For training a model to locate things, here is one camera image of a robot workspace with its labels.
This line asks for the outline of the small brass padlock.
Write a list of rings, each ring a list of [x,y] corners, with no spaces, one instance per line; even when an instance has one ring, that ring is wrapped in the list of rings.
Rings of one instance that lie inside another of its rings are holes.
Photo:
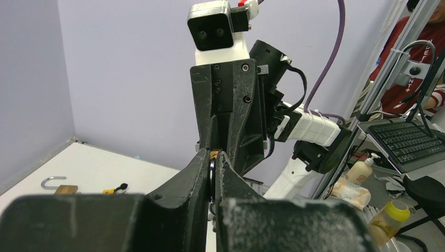
[[[209,160],[209,171],[208,171],[208,180],[209,180],[209,202],[215,202],[215,191],[216,191],[216,160],[218,154],[222,151],[222,149],[214,149],[210,152],[210,160]]]

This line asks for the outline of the yellow padlock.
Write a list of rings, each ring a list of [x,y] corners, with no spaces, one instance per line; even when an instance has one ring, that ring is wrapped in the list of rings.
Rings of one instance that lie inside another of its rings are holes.
[[[102,194],[125,194],[128,191],[129,185],[126,183],[122,183],[116,188],[106,189],[102,191]]]

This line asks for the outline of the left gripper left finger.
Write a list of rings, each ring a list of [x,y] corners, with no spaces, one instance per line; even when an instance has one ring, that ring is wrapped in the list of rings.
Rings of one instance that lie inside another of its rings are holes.
[[[28,195],[1,216],[1,251],[204,251],[210,151],[149,194]]]

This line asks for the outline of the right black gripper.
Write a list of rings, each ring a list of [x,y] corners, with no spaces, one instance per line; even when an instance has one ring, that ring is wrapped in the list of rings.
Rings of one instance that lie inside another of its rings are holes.
[[[264,159],[267,138],[282,121],[277,84],[288,68],[283,53],[261,40],[249,56],[190,69],[199,145],[222,149],[241,176]]]

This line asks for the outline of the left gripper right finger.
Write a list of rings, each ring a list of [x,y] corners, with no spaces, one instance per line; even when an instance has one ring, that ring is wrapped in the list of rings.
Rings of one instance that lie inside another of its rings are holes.
[[[362,214],[339,201],[265,199],[215,158],[217,251],[376,251]]]

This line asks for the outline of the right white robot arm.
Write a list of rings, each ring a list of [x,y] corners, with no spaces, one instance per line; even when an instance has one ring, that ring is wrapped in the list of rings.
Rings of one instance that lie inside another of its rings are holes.
[[[199,146],[223,151],[234,170],[245,175],[273,153],[277,142],[295,141],[293,154],[267,199],[294,198],[319,174],[336,168],[348,148],[350,131],[302,102],[283,101],[277,84],[287,72],[302,70],[271,45],[257,40],[231,48],[195,51],[190,69]]]

